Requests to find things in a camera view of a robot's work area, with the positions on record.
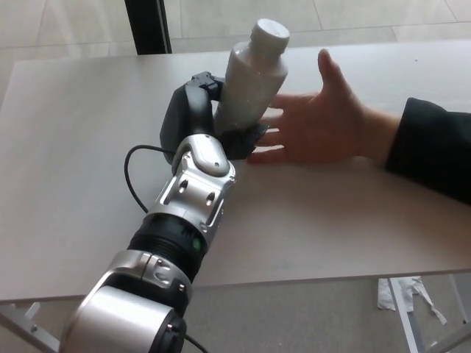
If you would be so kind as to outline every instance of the white paper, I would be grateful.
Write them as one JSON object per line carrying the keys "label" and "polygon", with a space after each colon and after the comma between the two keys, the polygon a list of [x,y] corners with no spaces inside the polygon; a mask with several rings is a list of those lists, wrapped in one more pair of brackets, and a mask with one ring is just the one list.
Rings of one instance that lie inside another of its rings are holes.
{"label": "white paper", "polygon": [[[433,302],[428,295],[420,276],[415,277],[398,277],[401,292],[408,313],[414,311],[413,295],[420,295],[430,306],[431,311],[440,320],[442,325],[447,323],[447,319],[435,308]],[[380,309],[396,310],[392,299],[391,290],[389,289],[388,279],[380,278],[378,281],[378,307]]]}

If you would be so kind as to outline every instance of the floor tile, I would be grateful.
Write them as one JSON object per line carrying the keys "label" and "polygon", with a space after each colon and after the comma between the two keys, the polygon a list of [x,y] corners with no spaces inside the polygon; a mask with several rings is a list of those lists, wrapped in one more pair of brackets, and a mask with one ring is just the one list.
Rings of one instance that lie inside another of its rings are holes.
{"label": "floor tile", "polygon": [[446,0],[458,21],[471,21],[470,0]]}
{"label": "floor tile", "polygon": [[137,55],[135,50],[134,40],[127,42],[110,43],[110,56],[111,57],[124,57],[129,55]]}
{"label": "floor tile", "polygon": [[311,0],[181,0],[184,38],[248,35],[259,18],[291,32],[320,29]]}
{"label": "floor tile", "polygon": [[39,46],[0,49],[0,106],[7,90],[10,74],[16,61],[57,58],[106,57],[108,43],[74,46]]}
{"label": "floor tile", "polygon": [[455,22],[445,0],[314,0],[323,29]]}
{"label": "floor tile", "polygon": [[[174,53],[196,53],[202,51],[229,51],[245,40],[249,35],[214,38],[174,39],[171,47]],[[291,33],[289,48],[298,46],[337,46],[362,43],[395,42],[396,37],[391,27],[335,29],[330,31],[312,31]]]}
{"label": "floor tile", "polygon": [[418,40],[471,39],[471,23],[422,24],[418,26],[394,26],[400,42]]}
{"label": "floor tile", "polygon": [[292,33],[289,47],[339,46],[395,41],[396,37],[391,27],[334,29],[329,31]]}
{"label": "floor tile", "polygon": [[170,38],[182,37],[182,13],[180,0],[165,0],[165,12]]}
{"label": "floor tile", "polygon": [[48,0],[38,43],[75,44],[132,40],[124,1]]}
{"label": "floor tile", "polygon": [[0,48],[34,46],[46,0],[0,0]]}
{"label": "floor tile", "polygon": [[204,51],[229,51],[238,42],[249,40],[249,35],[213,38],[183,38],[171,41],[174,53],[199,53]]}

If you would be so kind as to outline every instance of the white bottle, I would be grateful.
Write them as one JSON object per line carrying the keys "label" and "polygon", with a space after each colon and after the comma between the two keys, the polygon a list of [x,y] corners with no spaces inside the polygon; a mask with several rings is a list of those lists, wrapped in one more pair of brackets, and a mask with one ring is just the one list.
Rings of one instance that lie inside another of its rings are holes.
{"label": "white bottle", "polygon": [[245,129],[260,120],[288,75],[281,57],[288,42],[284,26],[261,19],[253,27],[250,42],[234,46],[215,114],[217,134]]}

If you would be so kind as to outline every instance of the metal bracket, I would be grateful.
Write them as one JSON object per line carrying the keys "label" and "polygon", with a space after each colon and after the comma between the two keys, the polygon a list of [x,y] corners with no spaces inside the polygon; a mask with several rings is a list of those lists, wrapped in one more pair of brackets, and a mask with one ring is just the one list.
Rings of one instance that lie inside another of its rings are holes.
{"label": "metal bracket", "polygon": [[39,327],[32,319],[40,309],[35,302],[24,312],[14,304],[0,305],[0,325],[43,353],[58,353],[59,340]]}

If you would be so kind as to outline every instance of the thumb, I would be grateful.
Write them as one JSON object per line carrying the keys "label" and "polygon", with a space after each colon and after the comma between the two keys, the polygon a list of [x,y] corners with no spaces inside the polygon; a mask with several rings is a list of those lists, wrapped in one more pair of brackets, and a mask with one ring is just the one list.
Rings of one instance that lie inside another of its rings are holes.
{"label": "thumb", "polygon": [[335,85],[337,88],[346,88],[348,86],[339,65],[332,60],[327,49],[322,49],[319,52],[317,65],[324,85]]}

